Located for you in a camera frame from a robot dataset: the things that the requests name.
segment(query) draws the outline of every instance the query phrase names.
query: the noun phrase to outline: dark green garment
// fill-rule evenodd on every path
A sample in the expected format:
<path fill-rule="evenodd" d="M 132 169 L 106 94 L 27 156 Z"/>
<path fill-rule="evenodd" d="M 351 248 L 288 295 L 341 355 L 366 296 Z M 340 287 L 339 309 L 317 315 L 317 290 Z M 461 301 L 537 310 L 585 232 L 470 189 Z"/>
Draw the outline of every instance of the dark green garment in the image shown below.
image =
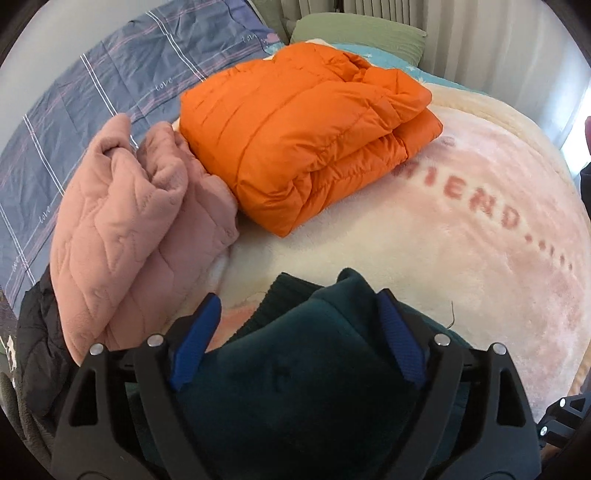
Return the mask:
<path fill-rule="evenodd" d="M 375 297 L 353 270 L 326 288 L 281 274 L 247 324 L 204 356 L 177 399 L 223 480 L 376 474 L 419 392 L 388 349 Z"/>

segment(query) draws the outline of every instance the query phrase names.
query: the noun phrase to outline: green pillow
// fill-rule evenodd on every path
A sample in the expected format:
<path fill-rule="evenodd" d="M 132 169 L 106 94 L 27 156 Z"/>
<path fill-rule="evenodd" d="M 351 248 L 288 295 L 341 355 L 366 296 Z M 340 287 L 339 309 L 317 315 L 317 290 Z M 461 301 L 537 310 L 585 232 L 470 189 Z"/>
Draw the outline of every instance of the green pillow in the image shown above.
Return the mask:
<path fill-rule="evenodd" d="M 417 67 L 427 33 L 410 25 L 355 14 L 310 14 L 295 25 L 291 43 L 321 38 L 328 43 L 366 45 L 390 52 Z"/>

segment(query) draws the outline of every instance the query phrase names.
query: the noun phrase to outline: thin wire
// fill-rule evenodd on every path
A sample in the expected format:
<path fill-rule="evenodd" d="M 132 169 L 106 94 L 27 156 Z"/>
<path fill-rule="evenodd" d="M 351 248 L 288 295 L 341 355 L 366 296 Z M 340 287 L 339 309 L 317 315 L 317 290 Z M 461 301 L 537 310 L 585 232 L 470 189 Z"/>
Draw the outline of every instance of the thin wire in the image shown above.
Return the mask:
<path fill-rule="evenodd" d="M 452 324 L 449 327 L 447 327 L 447 330 L 449 330 L 450 328 L 452 328 L 453 325 L 456 323 L 456 314 L 453 311 L 453 302 L 452 302 L 452 319 L 453 319 L 453 322 L 452 322 Z"/>

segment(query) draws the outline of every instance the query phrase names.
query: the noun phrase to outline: plaid fabric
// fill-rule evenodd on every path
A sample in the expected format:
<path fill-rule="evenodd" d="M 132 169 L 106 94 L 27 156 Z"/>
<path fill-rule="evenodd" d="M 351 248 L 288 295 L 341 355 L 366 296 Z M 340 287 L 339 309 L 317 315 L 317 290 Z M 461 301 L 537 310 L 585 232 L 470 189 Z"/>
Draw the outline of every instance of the plaid fabric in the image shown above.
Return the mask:
<path fill-rule="evenodd" d="M 178 117 L 178 96 L 236 63 L 275 51 L 277 35 L 245 0 L 174 0 L 83 53 L 23 117 L 0 155 L 0 338 L 47 267 L 68 181 L 89 141 L 117 113 L 131 144 Z"/>

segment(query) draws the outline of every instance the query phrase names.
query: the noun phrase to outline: blue gripper pad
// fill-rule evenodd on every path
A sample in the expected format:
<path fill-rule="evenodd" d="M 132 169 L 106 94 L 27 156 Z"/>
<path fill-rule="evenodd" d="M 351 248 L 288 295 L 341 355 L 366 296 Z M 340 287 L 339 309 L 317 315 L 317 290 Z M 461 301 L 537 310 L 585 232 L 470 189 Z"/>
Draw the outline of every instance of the blue gripper pad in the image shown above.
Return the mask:
<path fill-rule="evenodd" d="M 377 294 L 379 320 L 390 351 L 394 355 L 402 376 L 417 388 L 427 382 L 426 359 L 420 345 L 402 319 L 388 293 Z"/>
<path fill-rule="evenodd" d="M 209 345 L 222 316 L 222 302 L 217 295 L 208 294 L 194 314 L 184 341 L 177 347 L 173 356 L 173 367 L 169 383 L 174 391 L 179 391 L 189 383 L 201 363 L 205 349 Z"/>

